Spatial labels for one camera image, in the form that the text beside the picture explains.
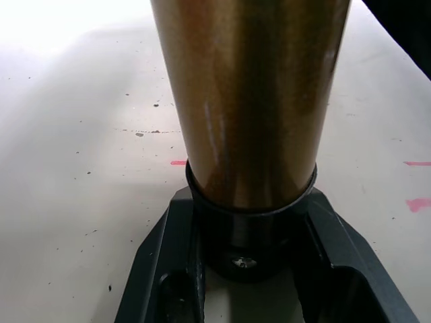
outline pink mark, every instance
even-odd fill
[[[431,166],[431,161],[405,161],[404,164],[408,166]]]
[[[431,207],[431,199],[405,200],[405,202],[409,206],[410,211],[414,213],[418,212],[420,209]]]
[[[187,163],[187,160],[172,160],[170,162],[171,165],[185,165]]]

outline black holder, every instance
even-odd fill
[[[306,323],[417,323],[367,241],[312,187],[269,213],[239,213],[179,190],[139,247],[115,323],[203,323],[203,259],[259,281],[290,266]]]

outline metal tube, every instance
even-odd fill
[[[313,172],[349,0],[152,0],[195,180],[239,211]]]

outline white table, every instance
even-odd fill
[[[353,0],[317,187],[423,322],[431,208],[406,200],[431,198],[431,168],[404,162],[431,161],[430,104],[431,83]],[[0,321],[113,322],[138,246],[185,186],[170,164],[187,156],[149,3],[2,4],[0,134]],[[281,293],[288,273],[246,293],[209,282],[207,323],[269,311],[301,321]]]

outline brass cylinder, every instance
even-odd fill
[[[349,0],[152,0],[189,163],[210,201],[288,205],[315,165]]]

